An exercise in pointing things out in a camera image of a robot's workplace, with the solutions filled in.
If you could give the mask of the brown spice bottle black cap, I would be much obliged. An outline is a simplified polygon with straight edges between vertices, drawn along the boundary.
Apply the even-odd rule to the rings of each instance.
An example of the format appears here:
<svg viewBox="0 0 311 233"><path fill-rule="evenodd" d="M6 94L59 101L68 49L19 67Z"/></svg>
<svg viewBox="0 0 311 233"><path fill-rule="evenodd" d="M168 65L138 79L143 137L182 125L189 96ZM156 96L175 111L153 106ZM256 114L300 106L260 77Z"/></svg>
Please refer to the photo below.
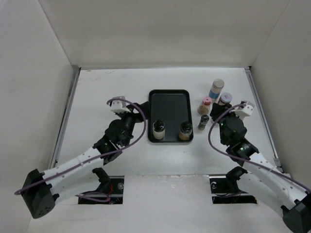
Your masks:
<svg viewBox="0 0 311 233"><path fill-rule="evenodd" d="M178 137L182 141L189 141L192 134L192 124L189 121L185 121L180 124Z"/></svg>

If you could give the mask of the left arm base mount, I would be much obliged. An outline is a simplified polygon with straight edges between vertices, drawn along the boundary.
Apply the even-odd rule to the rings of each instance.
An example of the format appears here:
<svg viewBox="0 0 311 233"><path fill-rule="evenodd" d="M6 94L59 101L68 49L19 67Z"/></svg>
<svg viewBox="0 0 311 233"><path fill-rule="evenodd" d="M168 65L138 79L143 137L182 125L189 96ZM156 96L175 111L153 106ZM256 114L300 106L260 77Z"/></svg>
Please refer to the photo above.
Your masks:
<svg viewBox="0 0 311 233"><path fill-rule="evenodd" d="M78 195L78 204L123 204L124 176L108 176L102 168L93 169L96 189Z"/></svg>

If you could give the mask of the tall blue label spice jar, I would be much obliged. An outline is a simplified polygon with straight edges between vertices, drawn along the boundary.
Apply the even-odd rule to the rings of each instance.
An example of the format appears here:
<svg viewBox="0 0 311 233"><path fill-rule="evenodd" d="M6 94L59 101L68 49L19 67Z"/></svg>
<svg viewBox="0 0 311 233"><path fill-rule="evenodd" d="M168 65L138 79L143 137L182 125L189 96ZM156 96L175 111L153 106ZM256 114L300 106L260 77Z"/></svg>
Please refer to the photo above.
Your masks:
<svg viewBox="0 0 311 233"><path fill-rule="evenodd" d="M209 94L208 94L208 96L212 100L212 103L214 103L218 99L224 85L225 83L222 79L215 79L213 81Z"/></svg>

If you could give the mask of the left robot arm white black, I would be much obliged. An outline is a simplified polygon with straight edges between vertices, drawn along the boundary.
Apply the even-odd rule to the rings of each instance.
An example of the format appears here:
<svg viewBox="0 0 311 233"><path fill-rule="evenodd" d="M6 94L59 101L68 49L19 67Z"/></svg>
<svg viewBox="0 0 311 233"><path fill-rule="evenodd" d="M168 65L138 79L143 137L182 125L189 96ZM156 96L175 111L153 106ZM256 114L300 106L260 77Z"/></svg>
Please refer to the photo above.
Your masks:
<svg viewBox="0 0 311 233"><path fill-rule="evenodd" d="M99 141L62 165L29 172L23 187L15 192L22 196L32 218L45 216L57 204L73 196L91 199L92 195L104 194L105 201L110 201L113 186L104 166L135 145L132 140L135 124L142 122L147 127L150 104L121 98L113 98L107 104L119 118L109 124Z"/></svg>

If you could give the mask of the white powder bottle black cap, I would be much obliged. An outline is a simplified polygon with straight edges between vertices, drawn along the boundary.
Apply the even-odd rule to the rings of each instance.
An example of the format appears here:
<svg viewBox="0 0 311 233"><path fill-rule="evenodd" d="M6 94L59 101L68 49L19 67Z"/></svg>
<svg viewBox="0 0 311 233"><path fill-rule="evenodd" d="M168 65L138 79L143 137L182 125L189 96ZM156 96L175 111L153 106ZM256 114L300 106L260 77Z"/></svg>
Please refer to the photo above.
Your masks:
<svg viewBox="0 0 311 233"><path fill-rule="evenodd" d="M164 138L165 130L166 130L165 123L162 120L158 119L153 123L152 132L153 137L156 140L162 140Z"/></svg>

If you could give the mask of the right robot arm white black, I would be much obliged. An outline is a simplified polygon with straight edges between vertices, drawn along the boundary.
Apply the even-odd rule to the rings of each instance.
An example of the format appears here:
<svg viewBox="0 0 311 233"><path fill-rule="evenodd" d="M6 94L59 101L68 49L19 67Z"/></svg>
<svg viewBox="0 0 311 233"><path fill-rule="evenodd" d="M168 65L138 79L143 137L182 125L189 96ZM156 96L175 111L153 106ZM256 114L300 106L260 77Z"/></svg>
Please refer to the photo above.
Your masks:
<svg viewBox="0 0 311 233"><path fill-rule="evenodd" d="M243 119L252 115L253 103L219 105L214 103L210 113L213 126L219 125L220 142L227 147L221 151L238 164L226 175L225 186L231 192L244 191L273 209L293 233L311 231L311 189L280 172L260 153L245 135Z"/></svg>

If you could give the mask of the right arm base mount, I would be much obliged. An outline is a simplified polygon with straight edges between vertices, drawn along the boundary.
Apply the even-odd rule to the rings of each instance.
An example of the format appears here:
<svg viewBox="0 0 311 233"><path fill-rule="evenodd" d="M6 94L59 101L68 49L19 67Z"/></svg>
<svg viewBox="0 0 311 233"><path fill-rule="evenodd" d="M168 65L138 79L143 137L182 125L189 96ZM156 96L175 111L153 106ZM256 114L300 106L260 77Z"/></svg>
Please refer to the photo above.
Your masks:
<svg viewBox="0 0 311 233"><path fill-rule="evenodd" d="M247 174L241 167L235 167L225 175L209 177L213 204L257 204L255 197L238 188L238 178Z"/></svg>

